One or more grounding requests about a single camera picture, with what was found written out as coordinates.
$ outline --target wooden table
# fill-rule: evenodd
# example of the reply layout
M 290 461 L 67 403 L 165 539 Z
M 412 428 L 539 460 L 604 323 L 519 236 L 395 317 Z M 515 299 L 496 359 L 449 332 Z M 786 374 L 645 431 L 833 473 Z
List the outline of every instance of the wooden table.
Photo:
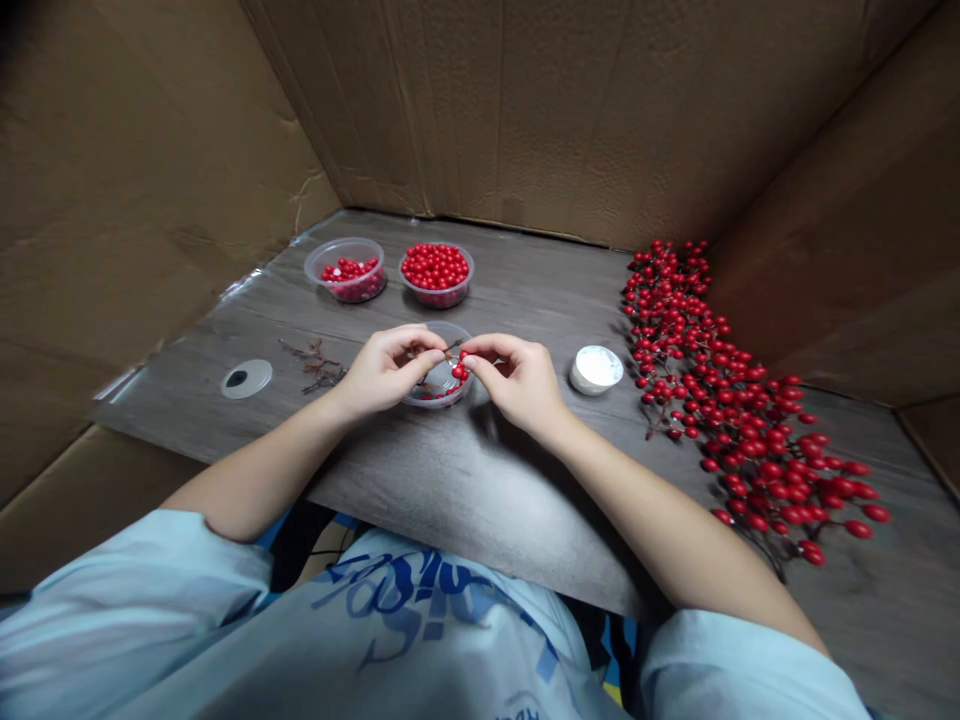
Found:
M 386 252 L 388 285 L 373 301 L 341 305 L 304 278 L 307 253 L 344 236 L 375 239 Z M 470 294 L 455 308 L 422 307 L 400 280 L 402 252 L 426 241 L 460 244 L 476 260 Z M 502 331 L 546 345 L 577 414 L 716 506 L 692 443 L 644 441 L 646 421 L 629 375 L 594 398 L 566 380 L 584 345 L 628 357 L 626 320 L 616 311 L 627 261 L 620 253 L 521 233 L 343 211 L 153 357 L 100 403 L 93 419 L 212 463 L 317 397 L 301 394 L 308 377 L 278 338 L 305 346 L 319 335 L 329 356 L 349 364 L 375 330 L 444 319 L 472 334 Z M 272 363 L 270 385 L 246 400 L 224 398 L 219 384 L 226 372 L 253 358 Z M 869 543 L 844 533 L 827 538 L 827 566 L 791 564 L 790 588 L 869 702 L 903 718 L 947 717 L 960 698 L 956 510 L 889 412 L 815 391 L 806 402 L 838 454 L 874 466 L 875 485 L 896 522 Z M 613 612 L 636 616 L 642 608 L 642 571 L 622 540 L 566 470 L 503 420 L 479 383 L 450 409 L 398 406 L 352 433 L 308 497 Z

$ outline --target clear plastic cup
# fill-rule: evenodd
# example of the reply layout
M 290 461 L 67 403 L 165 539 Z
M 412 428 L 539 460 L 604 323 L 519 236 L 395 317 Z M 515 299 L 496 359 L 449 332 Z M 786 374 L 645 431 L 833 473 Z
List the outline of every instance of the clear plastic cup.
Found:
M 376 266 L 366 275 L 345 282 L 327 282 L 320 275 L 324 267 L 337 267 L 337 260 L 346 258 L 354 262 L 369 262 L 377 259 Z M 366 238 L 337 238 L 324 243 L 307 255 L 303 261 L 303 272 L 310 282 L 322 285 L 340 302 L 360 303 L 379 295 L 387 285 L 387 275 L 383 271 L 383 248 L 373 240 Z
M 443 338 L 447 347 L 450 348 L 452 359 L 444 360 L 427 373 L 424 378 L 426 385 L 416 385 L 410 391 L 410 394 L 403 399 L 403 402 L 427 410 L 440 410 L 453 405 L 466 395 L 467 390 L 473 383 L 473 373 L 470 373 L 463 385 L 460 385 L 460 381 L 450 374 L 450 371 L 459 362 L 460 343 L 465 343 L 473 336 L 459 325 L 442 320 L 432 320 L 426 323 L 426 326 Z
M 397 265 L 397 271 L 400 273 L 400 279 L 403 280 L 404 285 L 413 290 L 413 294 L 417 296 L 417 300 L 420 301 L 421 305 L 434 308 L 435 310 L 446 310 L 449 307 L 453 307 L 463 300 L 467 296 L 467 292 L 470 290 L 470 280 L 473 278 L 474 269 L 473 256 L 459 245 L 454 245 L 453 243 L 421 244 L 446 245 L 447 247 L 454 247 L 459 250 L 460 254 L 463 255 L 463 259 L 467 261 L 467 265 L 470 268 L 470 271 L 467 273 L 467 279 L 459 285 L 454 285 L 452 288 L 447 288 L 446 290 L 427 290 L 425 288 L 418 288 L 403 276 L 403 261 L 407 257 L 406 254 L 400 258 L 400 264 Z

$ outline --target left hand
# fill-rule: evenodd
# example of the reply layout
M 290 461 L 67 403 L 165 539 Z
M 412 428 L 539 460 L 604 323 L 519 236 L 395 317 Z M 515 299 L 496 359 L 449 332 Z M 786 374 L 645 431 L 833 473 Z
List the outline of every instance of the left hand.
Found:
M 428 348 L 413 360 L 410 348 Z M 426 325 L 401 325 L 375 332 L 360 350 L 350 371 L 321 400 L 333 402 L 349 420 L 391 408 L 443 360 L 443 338 Z

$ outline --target brown cardboard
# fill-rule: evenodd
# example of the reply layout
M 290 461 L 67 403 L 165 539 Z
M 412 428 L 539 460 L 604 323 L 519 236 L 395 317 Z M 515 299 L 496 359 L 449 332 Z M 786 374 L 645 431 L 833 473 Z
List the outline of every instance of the brown cardboard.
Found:
M 30 590 L 156 508 L 203 468 L 93 426 L 0 511 L 0 593 Z
M 960 395 L 911 405 L 898 410 L 897 416 L 960 501 Z
M 12 37 L 0 507 L 98 387 L 339 207 L 237 3 L 45 3 Z
M 712 252 L 734 340 L 893 406 L 960 391 L 960 4 L 903 45 Z
M 719 234 L 933 0 L 245 0 L 344 205 Z

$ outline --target light blue shirt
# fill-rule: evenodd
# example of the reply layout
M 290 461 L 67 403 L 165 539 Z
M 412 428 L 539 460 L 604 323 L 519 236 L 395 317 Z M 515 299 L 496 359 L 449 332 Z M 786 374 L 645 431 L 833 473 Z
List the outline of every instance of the light blue shirt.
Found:
M 372 531 L 260 613 L 270 556 L 156 510 L 57 571 L 0 623 L 9 718 L 623 718 L 549 590 Z M 868 715 L 793 638 L 677 613 L 641 678 L 647 715 Z

